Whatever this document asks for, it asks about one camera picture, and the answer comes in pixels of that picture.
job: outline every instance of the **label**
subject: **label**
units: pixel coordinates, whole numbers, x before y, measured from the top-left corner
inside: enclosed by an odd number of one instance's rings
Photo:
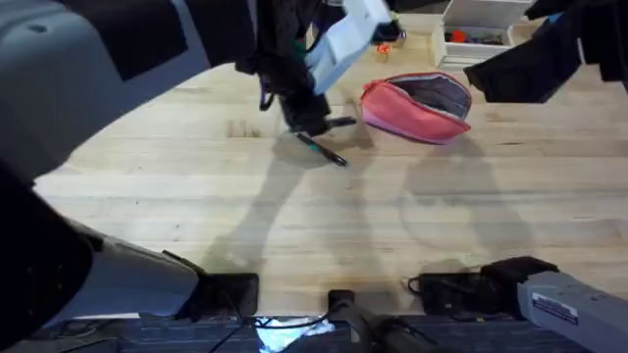
[[[570,324],[578,325],[578,310],[569,305],[534,292],[532,293],[532,305]]]

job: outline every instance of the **pink pencil case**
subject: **pink pencil case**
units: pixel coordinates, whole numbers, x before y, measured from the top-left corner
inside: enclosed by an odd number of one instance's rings
[[[364,86],[362,118],[411,139],[445,144],[469,130],[471,94],[443,73],[407,74]]]

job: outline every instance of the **wooden table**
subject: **wooden table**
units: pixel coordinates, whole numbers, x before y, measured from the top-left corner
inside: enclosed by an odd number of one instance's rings
[[[329,92],[334,112],[359,116],[371,79],[431,71],[428,38],[410,33],[387,64],[365,54]],[[336,129],[320,141],[347,169],[284,133],[277,106],[258,112],[258,89],[230,66],[202,74],[36,189],[68,217],[209,272],[259,273],[260,314],[321,313],[333,288],[416,314],[406,277],[518,255],[628,298],[628,97],[597,68],[545,105],[486,104],[472,89],[472,130],[448,146]]]

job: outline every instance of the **white box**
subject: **white box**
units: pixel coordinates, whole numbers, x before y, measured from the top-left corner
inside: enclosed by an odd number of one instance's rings
[[[534,0],[451,0],[443,20],[432,32],[434,65],[462,69],[482,63],[514,46],[512,25],[521,19]],[[503,45],[445,42],[447,30],[468,34],[499,34]]]

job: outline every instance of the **pen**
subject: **pen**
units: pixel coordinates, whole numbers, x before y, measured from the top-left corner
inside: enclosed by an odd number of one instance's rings
[[[296,138],[305,143],[312,151],[322,154],[325,158],[327,158],[328,161],[333,162],[341,167],[348,166],[349,163],[346,161],[345,158],[314,142],[311,138],[305,136],[304,134],[298,133],[296,135]]]

